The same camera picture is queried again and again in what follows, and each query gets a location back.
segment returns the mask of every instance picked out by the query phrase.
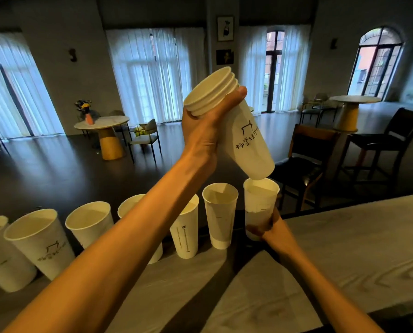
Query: high table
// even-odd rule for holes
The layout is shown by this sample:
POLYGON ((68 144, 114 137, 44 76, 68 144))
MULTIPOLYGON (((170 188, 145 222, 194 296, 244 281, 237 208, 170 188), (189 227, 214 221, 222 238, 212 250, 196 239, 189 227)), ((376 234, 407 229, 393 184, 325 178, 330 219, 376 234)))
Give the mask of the high table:
MULTIPOLYGON (((312 261, 364 311, 413 313, 413 195, 287 223, 312 261)), ((204 244, 191 259, 179 258, 171 243, 106 332, 297 333, 321 326, 290 272, 244 234, 235 230, 228 250, 204 244)), ((0 290, 0 331, 48 283, 41 277, 15 293, 0 290)))
POLYGON ((340 132, 357 132, 357 115, 359 104, 380 102, 381 99, 372 96, 334 96, 330 100, 343 102, 342 110, 336 119, 334 129, 340 132))
POLYGON ((76 123, 74 128, 79 130, 97 130, 100 140, 100 149, 104 160, 116 160, 124 156, 124 151, 119 139, 116 137, 113 127, 122 125, 129 121, 129 117, 115 115, 110 117, 100 117, 94 125, 89 125, 86 121, 76 123))

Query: hand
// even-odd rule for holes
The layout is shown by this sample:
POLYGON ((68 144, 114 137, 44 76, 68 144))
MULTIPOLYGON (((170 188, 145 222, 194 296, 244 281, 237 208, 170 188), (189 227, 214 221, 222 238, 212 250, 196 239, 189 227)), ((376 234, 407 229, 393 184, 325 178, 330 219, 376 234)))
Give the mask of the hand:
POLYGON ((188 155, 201 167, 206 177, 210 176, 217 165, 217 140, 222 119, 245 98, 246 87, 227 94, 213 109, 201 117, 194 117, 185 108, 182 116, 182 130, 185 149, 182 155, 188 155))
POLYGON ((301 252, 294 235, 287 223, 281 218, 276 207, 274 207, 271 220, 268 223, 260 226, 247 225, 246 229, 262 237, 280 256, 291 257, 291 255, 301 252))

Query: orange vase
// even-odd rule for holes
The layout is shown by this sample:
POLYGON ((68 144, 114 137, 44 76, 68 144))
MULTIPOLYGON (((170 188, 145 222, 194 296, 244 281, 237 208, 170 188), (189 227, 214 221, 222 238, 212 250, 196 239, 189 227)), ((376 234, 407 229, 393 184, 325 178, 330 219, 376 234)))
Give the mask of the orange vase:
POLYGON ((85 121, 88 125, 94 125, 93 117, 89 113, 85 114, 85 121))

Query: yellow table base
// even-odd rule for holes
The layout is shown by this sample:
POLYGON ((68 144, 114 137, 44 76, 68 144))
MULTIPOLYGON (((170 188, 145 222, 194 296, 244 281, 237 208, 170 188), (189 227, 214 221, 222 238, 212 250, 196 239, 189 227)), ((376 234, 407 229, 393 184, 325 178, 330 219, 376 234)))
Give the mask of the yellow table base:
POLYGON ((359 113, 359 103, 346 102, 342 106, 339 116, 336 118, 334 129, 340 132, 357 132, 357 115, 359 113))
POLYGON ((98 129, 100 148, 104 160, 116 160, 124 156, 120 140, 112 127, 98 129))

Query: round table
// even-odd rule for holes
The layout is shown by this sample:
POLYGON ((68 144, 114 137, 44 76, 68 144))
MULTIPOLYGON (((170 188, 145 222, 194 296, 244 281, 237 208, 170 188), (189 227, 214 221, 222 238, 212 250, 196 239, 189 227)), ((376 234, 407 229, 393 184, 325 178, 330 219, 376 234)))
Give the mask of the round table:
POLYGON ((357 114, 359 104, 380 102, 381 99, 372 96, 334 96, 330 100, 343 102, 342 111, 336 119, 334 129, 340 132, 357 132, 357 114))
POLYGON ((74 128, 79 130, 97 130, 100 140, 100 149, 104 160, 116 160, 124 156, 124 150, 119 139, 116 137, 113 127, 122 125, 129 121, 124 115, 111 117, 100 117, 94 125, 89 125, 86 121, 76 123, 74 128))

